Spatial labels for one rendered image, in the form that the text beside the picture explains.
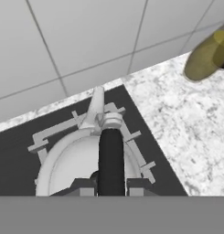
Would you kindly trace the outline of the white kettle with black handle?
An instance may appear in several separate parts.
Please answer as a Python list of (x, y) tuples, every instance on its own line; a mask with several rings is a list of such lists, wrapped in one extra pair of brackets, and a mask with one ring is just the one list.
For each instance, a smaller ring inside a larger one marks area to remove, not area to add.
[(127, 182), (141, 170), (123, 140), (123, 117), (104, 111), (104, 88), (94, 89), (86, 117), (79, 130), (59, 140), (40, 167), (36, 195), (49, 197), (78, 181), (95, 184), (98, 196), (123, 196)]

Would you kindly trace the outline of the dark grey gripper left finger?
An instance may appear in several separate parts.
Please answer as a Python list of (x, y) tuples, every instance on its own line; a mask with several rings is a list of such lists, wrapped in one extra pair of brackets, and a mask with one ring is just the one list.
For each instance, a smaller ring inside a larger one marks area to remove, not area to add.
[(75, 178), (70, 187), (52, 194), (53, 197), (96, 197), (97, 184), (90, 178)]

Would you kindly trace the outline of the olive green bottle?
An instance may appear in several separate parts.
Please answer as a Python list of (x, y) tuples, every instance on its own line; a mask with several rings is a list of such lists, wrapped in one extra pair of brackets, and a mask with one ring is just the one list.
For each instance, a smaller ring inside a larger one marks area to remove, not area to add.
[(224, 24), (192, 50), (184, 73), (188, 80), (200, 82), (219, 69), (224, 69)]

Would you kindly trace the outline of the black hob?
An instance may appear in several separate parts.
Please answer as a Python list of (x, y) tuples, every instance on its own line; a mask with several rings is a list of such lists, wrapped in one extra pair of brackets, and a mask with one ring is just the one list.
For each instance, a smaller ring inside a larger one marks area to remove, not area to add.
[[(167, 161), (156, 139), (148, 129), (141, 113), (135, 106), (126, 88), (121, 85), (104, 93), (106, 112), (120, 112), (130, 133), (140, 132), (134, 139), (146, 163), (155, 162), (151, 168), (155, 183), (153, 192), (159, 196), (185, 196), (186, 190)], [(34, 144), (33, 135), (73, 118), (88, 110), (90, 99), (84, 99), (47, 113), (41, 117), (21, 123), (0, 132), (0, 196), (33, 196), (34, 180), (40, 168), (37, 153), (30, 153), (28, 147)], [(73, 127), (48, 138), (47, 152), (63, 136), (78, 130)]]

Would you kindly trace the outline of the grey burner grate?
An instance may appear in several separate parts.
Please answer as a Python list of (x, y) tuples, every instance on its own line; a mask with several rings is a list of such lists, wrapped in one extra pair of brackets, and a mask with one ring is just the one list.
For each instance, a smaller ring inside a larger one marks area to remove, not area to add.
[[(78, 122), (79, 130), (62, 137), (47, 152), (49, 137), (68, 130)], [(151, 168), (155, 162), (146, 163), (134, 141), (141, 133), (130, 133), (124, 122), (121, 132), (124, 137), (125, 177), (148, 178), (154, 184)], [(75, 178), (89, 178), (99, 169), (99, 136), (94, 125), (85, 123), (85, 114), (35, 133), (34, 144), (28, 147), (28, 151), (37, 153), (41, 163), (36, 179), (37, 189), (55, 190), (59, 186), (68, 186)]]

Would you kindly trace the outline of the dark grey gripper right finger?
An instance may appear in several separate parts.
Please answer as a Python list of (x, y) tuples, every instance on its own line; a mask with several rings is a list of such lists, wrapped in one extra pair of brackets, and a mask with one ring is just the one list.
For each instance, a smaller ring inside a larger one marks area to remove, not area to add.
[(148, 178), (129, 178), (126, 183), (128, 197), (155, 197)]

